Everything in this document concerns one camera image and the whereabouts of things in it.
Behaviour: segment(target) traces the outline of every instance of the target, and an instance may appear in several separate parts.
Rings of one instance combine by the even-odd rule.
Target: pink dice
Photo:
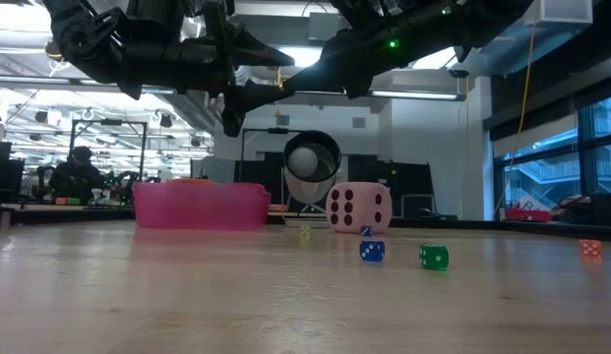
[[[383,233],[392,216],[391,194],[379,183],[338,183],[327,195],[327,220],[336,232],[359,234],[362,226],[371,226]]]

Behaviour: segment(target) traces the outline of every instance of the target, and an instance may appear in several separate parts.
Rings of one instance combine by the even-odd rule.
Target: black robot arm
[[[459,61],[519,19],[533,0],[406,0],[400,14],[374,16],[360,0],[330,0],[352,24],[327,41],[321,59],[287,80],[292,90],[367,94],[373,78],[447,47]]]
[[[225,96],[222,124],[237,136],[245,113],[286,96],[277,87],[237,87],[240,65],[289,66],[294,60],[226,21],[221,0],[132,0],[128,13],[97,14],[86,0],[43,0],[65,60],[89,77],[139,99],[143,85],[204,90]],[[185,14],[202,14],[207,34],[180,41]]]

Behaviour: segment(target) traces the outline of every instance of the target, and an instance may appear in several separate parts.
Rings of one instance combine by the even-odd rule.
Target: computer monitor
[[[12,143],[0,142],[0,159],[10,159],[10,151],[12,151]]]
[[[21,193],[24,169],[23,160],[0,158],[0,190],[11,191],[13,196],[18,196]]]

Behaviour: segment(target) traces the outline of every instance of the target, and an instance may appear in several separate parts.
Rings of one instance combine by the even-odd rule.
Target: pink plastic bin
[[[250,183],[135,183],[139,227],[254,230],[266,225],[271,196]]]

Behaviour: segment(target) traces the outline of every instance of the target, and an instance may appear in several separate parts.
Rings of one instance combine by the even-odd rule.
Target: white ball
[[[316,172],[318,156],[310,148],[299,147],[289,156],[287,165],[296,177],[309,177]]]

